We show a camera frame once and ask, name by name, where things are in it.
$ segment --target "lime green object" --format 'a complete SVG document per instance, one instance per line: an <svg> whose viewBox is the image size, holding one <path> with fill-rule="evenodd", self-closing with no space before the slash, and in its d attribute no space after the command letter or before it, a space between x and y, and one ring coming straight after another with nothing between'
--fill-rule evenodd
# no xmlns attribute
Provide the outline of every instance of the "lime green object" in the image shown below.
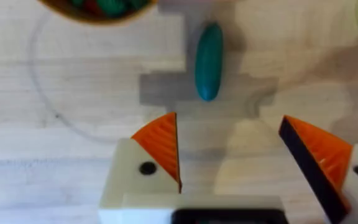
<svg viewBox="0 0 358 224"><path fill-rule="evenodd" d="M81 7L84 4L85 0L71 0L71 3L76 7Z"/></svg>
<svg viewBox="0 0 358 224"><path fill-rule="evenodd" d="M97 0L101 10L111 17L117 17L127 12L128 7L125 0Z"/></svg>
<svg viewBox="0 0 358 224"><path fill-rule="evenodd" d="M149 3L149 0L129 0L132 7L136 10L143 8L147 3Z"/></svg>
<svg viewBox="0 0 358 224"><path fill-rule="evenodd" d="M223 32L217 23L210 24L201 35L196 56L196 87L202 99L211 101L218 95L223 64Z"/></svg>

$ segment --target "green item in bowl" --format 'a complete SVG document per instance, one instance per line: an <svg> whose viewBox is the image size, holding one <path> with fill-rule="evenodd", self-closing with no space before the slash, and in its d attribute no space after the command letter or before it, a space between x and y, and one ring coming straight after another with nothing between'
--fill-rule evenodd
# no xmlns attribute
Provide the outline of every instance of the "green item in bowl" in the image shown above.
<svg viewBox="0 0 358 224"><path fill-rule="evenodd" d="M128 11L125 0L97 0L98 6L110 17L118 17Z"/></svg>
<svg viewBox="0 0 358 224"><path fill-rule="evenodd" d="M71 3L76 7L81 7L84 4L85 0L71 0Z"/></svg>
<svg viewBox="0 0 358 224"><path fill-rule="evenodd" d="M145 5L147 5L147 3L149 3L148 0L129 0L129 2L131 6L136 10L143 8Z"/></svg>

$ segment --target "orange gripper pad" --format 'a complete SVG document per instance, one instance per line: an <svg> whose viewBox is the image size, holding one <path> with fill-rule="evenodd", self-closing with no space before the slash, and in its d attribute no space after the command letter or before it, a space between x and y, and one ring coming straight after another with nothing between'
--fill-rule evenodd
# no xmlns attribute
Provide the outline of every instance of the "orange gripper pad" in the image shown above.
<svg viewBox="0 0 358 224"><path fill-rule="evenodd" d="M137 141L181 186L176 113L172 112L153 120L138 130L132 139Z"/></svg>
<svg viewBox="0 0 358 224"><path fill-rule="evenodd" d="M284 118L298 133L330 183L337 190L341 190L352 154L352 145L299 119L287 115Z"/></svg>

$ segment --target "wooden bowl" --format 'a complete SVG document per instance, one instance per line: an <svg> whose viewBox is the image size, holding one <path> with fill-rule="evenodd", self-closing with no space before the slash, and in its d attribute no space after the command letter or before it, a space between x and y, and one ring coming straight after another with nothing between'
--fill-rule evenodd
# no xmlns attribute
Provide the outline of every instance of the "wooden bowl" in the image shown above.
<svg viewBox="0 0 358 224"><path fill-rule="evenodd" d="M141 16L143 13L151 9L156 3L157 0L150 0L150 2L144 6L142 9L137 11L128 12L119 18L103 17L97 16L90 12L86 12L83 9L79 9L71 4L70 0L39 0L44 5L46 5L52 11L59 13L69 19L72 19L77 22L82 22L92 25L117 25L122 24L123 22L129 22L136 17Z"/></svg>

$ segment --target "wood grain surface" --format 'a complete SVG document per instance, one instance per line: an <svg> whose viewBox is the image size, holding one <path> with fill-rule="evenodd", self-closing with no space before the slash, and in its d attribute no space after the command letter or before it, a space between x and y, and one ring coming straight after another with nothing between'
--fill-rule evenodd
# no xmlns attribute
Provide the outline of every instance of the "wood grain surface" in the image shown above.
<svg viewBox="0 0 358 224"><path fill-rule="evenodd" d="M226 55L205 103L192 58L210 20ZM98 223L116 141L169 111L185 194L279 195L292 223L322 223L277 131L289 114L358 142L358 0L165 1L119 27L0 1L0 223Z"/></svg>

